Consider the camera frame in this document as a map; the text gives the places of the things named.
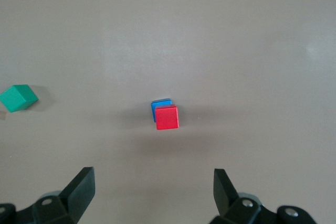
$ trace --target cube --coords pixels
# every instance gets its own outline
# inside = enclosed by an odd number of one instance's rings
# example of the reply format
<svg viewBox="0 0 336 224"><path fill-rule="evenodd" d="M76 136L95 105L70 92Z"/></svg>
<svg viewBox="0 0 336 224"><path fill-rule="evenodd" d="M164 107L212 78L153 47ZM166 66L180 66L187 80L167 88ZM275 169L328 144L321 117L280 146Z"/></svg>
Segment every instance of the cube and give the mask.
<svg viewBox="0 0 336 224"><path fill-rule="evenodd" d="M156 129L170 130L178 128L178 111L175 104L155 108Z"/></svg>
<svg viewBox="0 0 336 224"><path fill-rule="evenodd" d="M0 94L0 101L9 110L9 112L25 110L37 100L37 96L26 84L13 85Z"/></svg>
<svg viewBox="0 0 336 224"><path fill-rule="evenodd" d="M172 104L172 100L167 98L167 99L162 99L162 100L156 100L156 101L152 101L152 113L153 113L153 119L154 119L154 123L156 122L156 118L155 118L155 108L157 106L164 106L164 105L171 105Z"/></svg>

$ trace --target gray table surface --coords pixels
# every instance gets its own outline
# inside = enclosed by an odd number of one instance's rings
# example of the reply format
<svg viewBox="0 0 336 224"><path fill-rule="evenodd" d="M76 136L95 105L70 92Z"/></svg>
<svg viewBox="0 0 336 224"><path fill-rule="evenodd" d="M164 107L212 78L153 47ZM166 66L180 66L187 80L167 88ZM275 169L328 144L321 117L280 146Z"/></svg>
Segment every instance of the gray table surface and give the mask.
<svg viewBox="0 0 336 224"><path fill-rule="evenodd" d="M336 222L336 0L0 0L0 200L94 166L80 223L209 223L213 169ZM181 127L157 131L171 98Z"/></svg>

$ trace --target screw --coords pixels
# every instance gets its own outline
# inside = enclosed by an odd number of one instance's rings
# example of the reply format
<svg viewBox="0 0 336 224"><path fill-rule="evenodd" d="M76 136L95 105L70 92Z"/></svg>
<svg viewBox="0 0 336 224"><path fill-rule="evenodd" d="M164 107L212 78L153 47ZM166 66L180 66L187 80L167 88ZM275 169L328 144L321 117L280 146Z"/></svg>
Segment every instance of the screw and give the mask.
<svg viewBox="0 0 336 224"><path fill-rule="evenodd" d="M42 201L41 205L42 205L42 206L48 205L48 204L50 204L52 201L53 201L52 199L45 199L44 201Z"/></svg>
<svg viewBox="0 0 336 224"><path fill-rule="evenodd" d="M288 214L289 216L292 216L292 217L298 217L299 216L299 213L296 212L294 209L292 208L286 208L285 209L285 212L286 214Z"/></svg>
<svg viewBox="0 0 336 224"><path fill-rule="evenodd" d="M253 206L253 203L252 203L252 201L250 201L249 199L244 199L244 200L243 200L243 205L244 205L245 207L252 207L252 206Z"/></svg>

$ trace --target blue cube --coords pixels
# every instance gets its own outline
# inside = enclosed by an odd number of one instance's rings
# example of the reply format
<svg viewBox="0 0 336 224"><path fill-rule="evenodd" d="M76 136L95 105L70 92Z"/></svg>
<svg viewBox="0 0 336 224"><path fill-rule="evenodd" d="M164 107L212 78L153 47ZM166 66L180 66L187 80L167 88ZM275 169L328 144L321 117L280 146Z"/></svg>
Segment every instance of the blue cube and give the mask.
<svg viewBox="0 0 336 224"><path fill-rule="evenodd" d="M167 99L152 101L152 113L153 113L154 123L156 122L155 108L157 106L164 106L164 105L172 105L172 100L167 98Z"/></svg>
<svg viewBox="0 0 336 224"><path fill-rule="evenodd" d="M0 101L10 112L25 110L37 100L37 96L26 84L13 85L0 94Z"/></svg>

